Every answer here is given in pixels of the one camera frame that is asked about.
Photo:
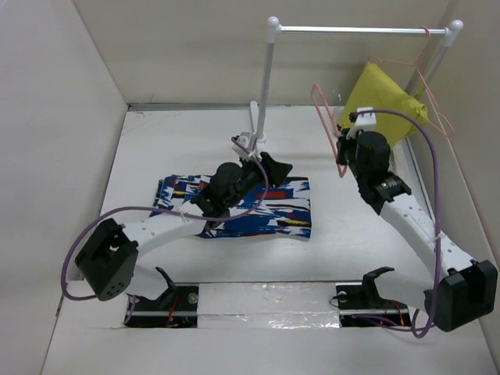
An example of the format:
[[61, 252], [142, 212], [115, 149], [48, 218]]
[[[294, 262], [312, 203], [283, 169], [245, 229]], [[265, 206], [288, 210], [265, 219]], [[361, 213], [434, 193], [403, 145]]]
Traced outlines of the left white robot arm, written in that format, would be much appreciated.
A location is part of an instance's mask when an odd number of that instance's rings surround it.
[[204, 188], [176, 210], [150, 208], [145, 220], [118, 224], [113, 218], [95, 225], [75, 258], [94, 297], [108, 301], [127, 293], [146, 298], [156, 309], [169, 308], [173, 282], [164, 270], [155, 276], [140, 271], [137, 261], [170, 242], [188, 238], [232, 220], [230, 209], [255, 188], [277, 188], [292, 166], [263, 152], [250, 161], [221, 164]]

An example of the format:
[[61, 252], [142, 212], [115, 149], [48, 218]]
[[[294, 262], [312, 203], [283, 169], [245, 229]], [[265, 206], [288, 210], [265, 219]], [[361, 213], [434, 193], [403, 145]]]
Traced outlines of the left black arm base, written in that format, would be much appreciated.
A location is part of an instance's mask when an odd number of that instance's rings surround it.
[[155, 271], [165, 285], [155, 300], [129, 296], [123, 325], [128, 328], [197, 328], [199, 284], [176, 284], [161, 267]]

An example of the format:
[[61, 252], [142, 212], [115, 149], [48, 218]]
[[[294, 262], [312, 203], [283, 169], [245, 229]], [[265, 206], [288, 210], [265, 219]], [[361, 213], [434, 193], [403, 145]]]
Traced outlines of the blue white red patterned trousers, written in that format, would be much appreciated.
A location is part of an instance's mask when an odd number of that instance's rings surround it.
[[[178, 209], [195, 198], [210, 182], [210, 175], [170, 175], [158, 182], [153, 206]], [[288, 177], [279, 187], [264, 187], [248, 193], [230, 212], [233, 216], [262, 203], [237, 220], [221, 223], [199, 235], [203, 239], [242, 238], [265, 234], [285, 234], [309, 239], [312, 230], [310, 183], [307, 177]]]

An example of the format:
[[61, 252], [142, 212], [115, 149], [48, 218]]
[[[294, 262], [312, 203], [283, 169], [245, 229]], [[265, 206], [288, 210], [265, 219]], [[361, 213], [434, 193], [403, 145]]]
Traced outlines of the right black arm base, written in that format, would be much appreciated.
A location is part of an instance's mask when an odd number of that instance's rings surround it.
[[379, 296], [375, 280], [391, 267], [381, 267], [366, 273], [361, 280], [335, 284], [336, 294], [329, 303], [337, 308], [341, 327], [409, 328], [408, 306]]

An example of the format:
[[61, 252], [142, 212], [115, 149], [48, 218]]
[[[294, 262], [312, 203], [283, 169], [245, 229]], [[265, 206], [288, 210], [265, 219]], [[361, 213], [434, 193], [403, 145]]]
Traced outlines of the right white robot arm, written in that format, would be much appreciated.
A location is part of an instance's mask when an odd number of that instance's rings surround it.
[[393, 226], [423, 262], [432, 280], [411, 280], [390, 266], [363, 275], [361, 298], [372, 308], [395, 300], [424, 310], [444, 332], [491, 313], [498, 271], [455, 245], [423, 211], [410, 187], [389, 170], [391, 148], [375, 131], [342, 134], [337, 161], [347, 166], [359, 193], [375, 213]]

